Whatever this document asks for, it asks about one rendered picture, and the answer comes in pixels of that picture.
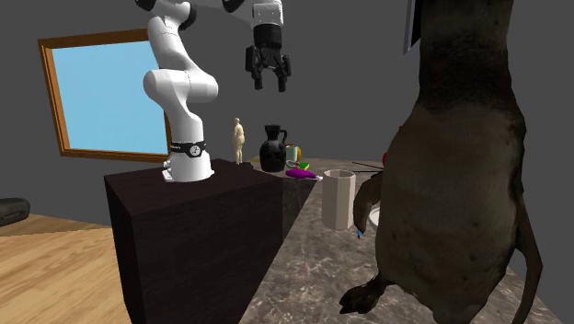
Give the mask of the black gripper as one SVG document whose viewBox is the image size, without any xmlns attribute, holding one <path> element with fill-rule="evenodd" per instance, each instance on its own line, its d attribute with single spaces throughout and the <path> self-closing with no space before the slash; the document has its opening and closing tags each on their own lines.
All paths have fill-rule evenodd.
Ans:
<svg viewBox="0 0 574 324">
<path fill-rule="evenodd" d="M 261 72 L 270 66 L 277 76 L 278 89 L 286 91 L 286 83 L 292 75 L 288 55 L 281 54 L 282 27 L 275 24 L 260 24 L 254 27 L 254 45 L 246 48 L 245 70 L 250 73 L 256 90 L 263 88 Z"/>
</svg>

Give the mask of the beige human figurine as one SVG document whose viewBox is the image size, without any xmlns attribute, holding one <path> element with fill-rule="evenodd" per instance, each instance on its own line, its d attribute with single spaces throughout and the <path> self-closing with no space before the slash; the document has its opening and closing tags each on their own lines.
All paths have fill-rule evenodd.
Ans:
<svg viewBox="0 0 574 324">
<path fill-rule="evenodd" d="M 232 135 L 232 145 L 235 153 L 235 162 L 237 165 L 243 163 L 243 145 L 245 143 L 245 133 L 239 118 L 234 118 L 234 131 Z"/>
</svg>

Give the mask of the black jug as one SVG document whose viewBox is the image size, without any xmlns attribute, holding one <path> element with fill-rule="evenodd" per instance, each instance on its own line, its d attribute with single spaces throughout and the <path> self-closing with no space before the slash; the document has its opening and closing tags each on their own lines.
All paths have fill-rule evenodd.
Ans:
<svg viewBox="0 0 574 324">
<path fill-rule="evenodd" d="M 279 124 L 265 125 L 264 128 L 267 140 L 259 149 L 261 169 L 266 172 L 281 172 L 286 164 L 287 132 Z"/>
</svg>

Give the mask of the purple elongated object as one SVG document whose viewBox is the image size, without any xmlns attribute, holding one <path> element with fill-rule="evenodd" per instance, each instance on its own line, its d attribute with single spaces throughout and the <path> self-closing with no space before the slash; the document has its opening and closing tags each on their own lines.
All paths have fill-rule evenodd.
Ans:
<svg viewBox="0 0 574 324">
<path fill-rule="evenodd" d="M 294 179 L 314 179 L 322 180 L 321 176 L 317 176 L 315 173 L 310 172 L 306 169 L 292 168 L 285 171 L 285 175 Z"/>
</svg>

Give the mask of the beige octagonal cup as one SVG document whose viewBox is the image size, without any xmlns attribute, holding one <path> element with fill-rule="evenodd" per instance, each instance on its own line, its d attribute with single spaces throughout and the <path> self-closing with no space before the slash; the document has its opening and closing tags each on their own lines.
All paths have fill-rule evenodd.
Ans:
<svg viewBox="0 0 574 324">
<path fill-rule="evenodd" d="M 333 230 L 347 230 L 352 224 L 356 175 L 344 169 L 324 172 L 322 180 L 322 222 Z"/>
</svg>

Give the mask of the wooden framed window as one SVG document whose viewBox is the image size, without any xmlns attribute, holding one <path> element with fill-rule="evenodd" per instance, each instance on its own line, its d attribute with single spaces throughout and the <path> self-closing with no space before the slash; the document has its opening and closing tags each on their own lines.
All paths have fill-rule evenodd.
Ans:
<svg viewBox="0 0 574 324">
<path fill-rule="evenodd" d="M 157 67 L 145 29 L 38 41 L 61 156 L 160 163 L 169 124 L 143 88 Z"/>
</svg>

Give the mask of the dark robot stand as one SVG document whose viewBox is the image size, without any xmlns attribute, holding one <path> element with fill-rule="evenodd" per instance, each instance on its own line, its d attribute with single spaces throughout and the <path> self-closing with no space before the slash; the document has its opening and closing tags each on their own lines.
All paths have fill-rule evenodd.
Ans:
<svg viewBox="0 0 574 324">
<path fill-rule="evenodd" d="M 159 168 L 104 178 L 132 324 L 238 324 L 282 237 L 282 180 L 214 159 L 197 182 Z"/>
</svg>

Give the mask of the dark brown dog figure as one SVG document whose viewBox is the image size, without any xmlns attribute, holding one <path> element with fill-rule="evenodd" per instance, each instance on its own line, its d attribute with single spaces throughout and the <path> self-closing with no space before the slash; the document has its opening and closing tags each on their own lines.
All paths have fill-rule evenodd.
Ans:
<svg viewBox="0 0 574 324">
<path fill-rule="evenodd" d="M 360 187 L 354 224 L 380 208 L 377 274 L 340 299 L 372 310 L 399 286 L 436 324 L 471 324 L 520 251 L 524 324 L 543 270 L 523 199 L 525 119 L 512 90 L 507 35 L 514 0 L 420 0 L 419 96 L 384 169 Z"/>
</svg>

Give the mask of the dark sofa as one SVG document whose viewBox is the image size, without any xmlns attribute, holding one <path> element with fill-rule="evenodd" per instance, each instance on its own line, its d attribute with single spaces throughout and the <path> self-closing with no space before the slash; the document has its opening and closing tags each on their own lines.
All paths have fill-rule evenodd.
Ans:
<svg viewBox="0 0 574 324">
<path fill-rule="evenodd" d="M 24 198 L 0 199 L 0 226 L 8 226 L 29 217 L 30 203 Z"/>
</svg>

